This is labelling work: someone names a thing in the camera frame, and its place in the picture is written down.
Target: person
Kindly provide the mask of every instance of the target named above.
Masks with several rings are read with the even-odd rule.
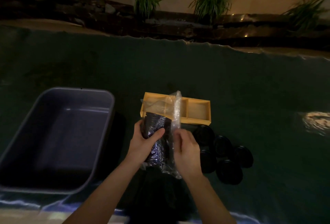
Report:
[[[149,155],[155,142],[165,132],[161,128],[150,138],[144,139],[140,132],[141,124],[142,120],[134,125],[134,134],[126,158],[63,224],[109,222],[130,180]],[[177,129],[174,131],[173,139],[175,165],[192,194],[202,222],[204,224],[236,223],[202,173],[200,149],[192,133]]]

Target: gray plastic tub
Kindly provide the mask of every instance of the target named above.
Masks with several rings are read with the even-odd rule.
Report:
[[[92,179],[114,97],[105,90],[43,92],[0,159],[0,190],[72,194]]]

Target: wooden tray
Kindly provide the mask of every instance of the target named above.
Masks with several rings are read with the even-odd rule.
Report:
[[[174,96],[145,92],[143,101],[150,103],[150,106],[142,104],[140,116],[145,117],[146,112],[163,115],[172,118],[167,111],[171,108]],[[211,124],[211,102],[188,97],[182,97],[181,102],[181,122],[188,124]]]

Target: black round lid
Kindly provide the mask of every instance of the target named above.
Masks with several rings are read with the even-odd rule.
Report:
[[[192,134],[200,146],[208,146],[215,137],[213,130],[206,125],[198,126]]]
[[[201,150],[201,168],[203,174],[212,173],[217,167],[217,158],[207,150]]]
[[[213,148],[217,157],[231,157],[234,152],[233,145],[225,136],[217,136],[213,140]]]
[[[243,179],[241,167],[231,160],[220,161],[216,172],[219,180],[225,184],[237,185]]]
[[[250,168],[253,164],[253,156],[250,150],[244,146],[239,146],[234,150],[233,160],[242,168]]]

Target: plastic wrap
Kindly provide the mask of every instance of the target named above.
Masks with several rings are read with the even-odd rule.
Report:
[[[145,109],[142,135],[144,138],[151,137],[160,128],[165,128],[165,133],[152,147],[141,168],[159,167],[163,173],[170,174],[181,179],[174,162],[173,131],[181,127],[180,108],[182,96],[180,91],[160,98],[159,101],[143,101]]]

